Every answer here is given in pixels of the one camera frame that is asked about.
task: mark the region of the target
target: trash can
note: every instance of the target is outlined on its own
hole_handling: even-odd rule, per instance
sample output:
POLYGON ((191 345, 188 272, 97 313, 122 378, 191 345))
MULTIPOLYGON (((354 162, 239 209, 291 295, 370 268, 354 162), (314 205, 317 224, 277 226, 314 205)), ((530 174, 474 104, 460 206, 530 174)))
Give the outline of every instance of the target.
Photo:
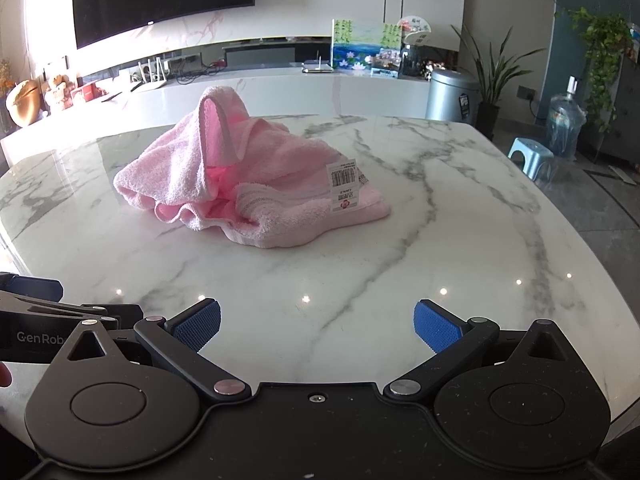
POLYGON ((474 126, 480 105, 480 83, 453 70, 431 72, 426 119, 474 126))

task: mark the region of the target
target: barcode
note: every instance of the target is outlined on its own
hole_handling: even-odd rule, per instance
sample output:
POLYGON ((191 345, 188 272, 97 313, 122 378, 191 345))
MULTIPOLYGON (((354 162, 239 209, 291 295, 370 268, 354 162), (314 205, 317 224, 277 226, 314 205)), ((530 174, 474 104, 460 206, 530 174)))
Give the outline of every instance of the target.
POLYGON ((353 170, 353 168, 345 168, 344 170, 332 171, 331 180, 333 183, 333 187, 352 184, 356 181, 356 172, 353 170))

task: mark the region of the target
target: finger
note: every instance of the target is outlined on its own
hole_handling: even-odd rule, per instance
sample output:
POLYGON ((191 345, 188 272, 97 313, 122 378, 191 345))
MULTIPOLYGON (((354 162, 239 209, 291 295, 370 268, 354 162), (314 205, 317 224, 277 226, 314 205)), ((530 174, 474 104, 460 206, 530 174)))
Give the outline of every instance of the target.
POLYGON ((4 363, 0 363, 0 387, 6 388, 11 385, 11 372, 4 363))

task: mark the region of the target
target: painting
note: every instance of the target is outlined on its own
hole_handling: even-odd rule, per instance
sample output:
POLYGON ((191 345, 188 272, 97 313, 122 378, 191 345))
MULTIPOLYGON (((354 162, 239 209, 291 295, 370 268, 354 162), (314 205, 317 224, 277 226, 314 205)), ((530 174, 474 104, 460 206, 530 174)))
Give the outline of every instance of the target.
POLYGON ((370 71, 382 51, 402 47, 402 27, 389 23, 334 20, 332 67, 370 71))

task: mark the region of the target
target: marble tabletop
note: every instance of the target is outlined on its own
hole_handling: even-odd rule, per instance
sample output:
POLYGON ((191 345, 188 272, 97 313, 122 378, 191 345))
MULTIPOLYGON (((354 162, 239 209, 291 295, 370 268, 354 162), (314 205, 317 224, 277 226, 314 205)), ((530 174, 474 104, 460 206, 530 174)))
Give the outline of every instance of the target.
MULTIPOLYGON (((201 354, 251 384, 375 381, 433 355, 412 313, 431 298, 505 329, 555 320, 618 416, 640 394, 640 330, 578 233, 466 124, 284 116, 293 133, 355 157, 393 208, 383 220, 290 249, 193 232, 127 205, 115 173, 167 130, 27 158, 0 179, 0 235, 20 272, 55 278, 67 303, 140 304, 167 318, 216 298, 222 328, 201 354)), ((0 423, 27 440, 44 365, 9 364, 0 423)))

